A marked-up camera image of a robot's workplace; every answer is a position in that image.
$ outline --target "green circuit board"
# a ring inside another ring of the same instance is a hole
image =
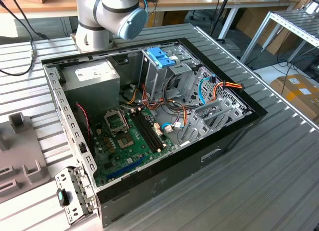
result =
[[[153,115],[148,109],[142,110],[141,114],[156,135],[155,128],[153,127],[156,121]],[[142,132],[138,130],[136,124],[131,119],[133,118],[132,114],[126,113],[124,114],[124,118],[129,127],[126,133],[118,132],[112,136],[104,117],[99,121],[95,121],[95,126],[91,126],[94,133],[94,160],[98,168],[94,174],[97,186],[102,186],[114,178],[118,178],[175,149],[171,140],[163,135],[158,138],[160,142],[166,146],[163,147],[160,152],[151,150],[144,140],[141,134]],[[114,118],[114,120],[114,125],[121,125],[117,124],[118,120],[116,118]]]

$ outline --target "label sticker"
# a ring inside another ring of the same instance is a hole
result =
[[[294,85],[300,84],[300,82],[296,78],[290,78],[289,80]]]
[[[79,81],[85,81],[106,75],[115,74],[115,72],[110,68],[110,66],[106,62],[104,62],[99,65],[77,69],[75,71],[75,74],[78,77]]]
[[[306,89],[306,88],[303,88],[303,89],[299,89],[301,92],[302,92],[302,94],[304,94],[304,95],[311,95],[311,92],[308,90],[308,89]]]
[[[169,57],[171,60],[178,60],[178,57],[176,55],[170,56]]]

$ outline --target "aluminum extrusion table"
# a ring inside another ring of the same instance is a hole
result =
[[[229,153],[108,227],[111,231],[312,231],[319,221],[319,133],[248,68],[190,24],[144,29],[118,46],[188,38],[268,111]],[[37,59],[25,76],[0,74],[0,122],[21,111],[32,118],[51,177],[75,165],[54,110],[40,60],[77,54],[70,38],[35,43]],[[28,66],[29,44],[0,46],[0,67]],[[99,230],[91,215],[69,228],[55,181],[0,204],[0,230]]]
[[[303,39],[303,42],[289,57],[289,62],[298,54],[307,42],[315,47],[319,46],[319,16],[309,15],[303,10],[270,11],[241,57],[240,61],[242,63],[245,63],[248,59],[270,20],[277,22],[277,25],[264,43],[263,48],[273,40],[281,26]]]

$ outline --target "chip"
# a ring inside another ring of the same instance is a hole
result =
[[[134,141],[129,133],[117,135],[116,140],[119,143],[121,149],[125,149],[131,145],[134,145]]]
[[[112,162],[107,162],[103,166],[105,169],[109,169],[109,168],[113,167],[113,164],[112,164]]]

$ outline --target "motherboard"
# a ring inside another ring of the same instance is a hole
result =
[[[147,108],[135,113],[110,111],[104,119],[94,124],[91,128],[94,134],[94,160],[98,166],[94,174],[97,186],[175,149],[165,134],[157,134],[156,120]]]

